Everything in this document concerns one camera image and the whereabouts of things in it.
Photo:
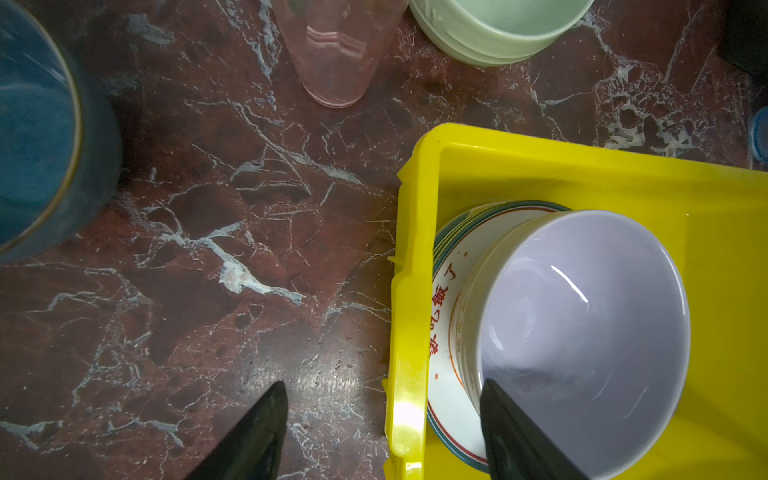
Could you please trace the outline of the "blue textured plastic cup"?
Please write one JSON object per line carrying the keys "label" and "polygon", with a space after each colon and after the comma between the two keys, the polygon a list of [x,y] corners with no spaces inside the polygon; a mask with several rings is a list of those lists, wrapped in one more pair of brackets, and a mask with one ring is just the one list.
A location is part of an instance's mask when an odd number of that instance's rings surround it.
{"label": "blue textured plastic cup", "polygon": [[758,110],[748,129],[748,147],[755,160],[768,162],[768,107]]}

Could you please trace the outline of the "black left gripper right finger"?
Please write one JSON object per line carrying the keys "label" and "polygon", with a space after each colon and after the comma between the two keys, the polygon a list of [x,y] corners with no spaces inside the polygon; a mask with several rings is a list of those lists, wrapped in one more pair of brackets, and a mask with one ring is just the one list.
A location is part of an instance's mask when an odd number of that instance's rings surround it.
{"label": "black left gripper right finger", "polygon": [[492,379],[484,382],[480,419],[491,478],[587,479]]}

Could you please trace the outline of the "white plate orange sunburst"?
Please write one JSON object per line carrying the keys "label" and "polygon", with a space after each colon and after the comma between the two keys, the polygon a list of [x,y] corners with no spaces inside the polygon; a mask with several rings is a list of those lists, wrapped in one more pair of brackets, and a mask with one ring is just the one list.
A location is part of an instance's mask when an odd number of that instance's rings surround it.
{"label": "white plate orange sunburst", "polygon": [[441,442],[469,469],[486,474],[488,464],[480,417],[457,365],[456,308],[474,264],[509,230],[567,208],[544,201],[496,202],[466,210],[437,230],[433,248],[427,420]]}

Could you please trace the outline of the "dark blue bowl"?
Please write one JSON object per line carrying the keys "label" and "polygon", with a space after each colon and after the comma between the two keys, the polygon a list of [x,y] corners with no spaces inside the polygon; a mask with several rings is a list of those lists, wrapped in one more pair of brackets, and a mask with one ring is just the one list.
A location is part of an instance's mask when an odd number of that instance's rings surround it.
{"label": "dark blue bowl", "polygon": [[2,262],[91,223],[117,190],[122,160],[103,88],[27,9],[2,2]]}

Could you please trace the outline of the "lilac bowl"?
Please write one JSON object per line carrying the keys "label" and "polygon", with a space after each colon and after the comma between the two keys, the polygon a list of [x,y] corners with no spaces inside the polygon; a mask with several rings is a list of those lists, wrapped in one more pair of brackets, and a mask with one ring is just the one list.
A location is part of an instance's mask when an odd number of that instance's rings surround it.
{"label": "lilac bowl", "polygon": [[609,211],[560,211],[481,251],[458,298],[456,343],[473,405],[497,384],[587,477],[612,479],[673,416],[690,310],[649,230]]}

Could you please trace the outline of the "pale green bowl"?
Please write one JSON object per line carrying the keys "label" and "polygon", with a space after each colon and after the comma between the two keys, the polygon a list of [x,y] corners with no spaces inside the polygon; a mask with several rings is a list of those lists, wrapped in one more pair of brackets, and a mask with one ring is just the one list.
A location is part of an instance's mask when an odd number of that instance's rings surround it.
{"label": "pale green bowl", "polygon": [[592,0],[413,0],[409,8],[442,52],[480,67],[541,52],[573,27]]}

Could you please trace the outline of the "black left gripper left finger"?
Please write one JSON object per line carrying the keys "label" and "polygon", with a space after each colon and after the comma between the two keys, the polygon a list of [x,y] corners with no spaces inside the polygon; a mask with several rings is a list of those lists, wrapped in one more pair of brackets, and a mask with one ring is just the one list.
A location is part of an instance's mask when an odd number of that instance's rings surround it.
{"label": "black left gripper left finger", "polygon": [[276,479],[287,416],[286,387],[277,381],[186,479]]}

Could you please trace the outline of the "yellow plastic bin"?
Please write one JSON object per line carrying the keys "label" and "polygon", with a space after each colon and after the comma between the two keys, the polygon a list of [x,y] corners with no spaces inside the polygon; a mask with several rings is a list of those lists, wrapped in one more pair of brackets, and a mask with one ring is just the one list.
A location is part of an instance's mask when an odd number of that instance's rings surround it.
{"label": "yellow plastic bin", "polygon": [[477,479],[427,425],[436,231],[497,201],[601,209],[665,245],[692,310],[682,399],[629,479],[767,475],[767,176],[460,124],[439,125],[399,171],[385,432],[389,479]]}

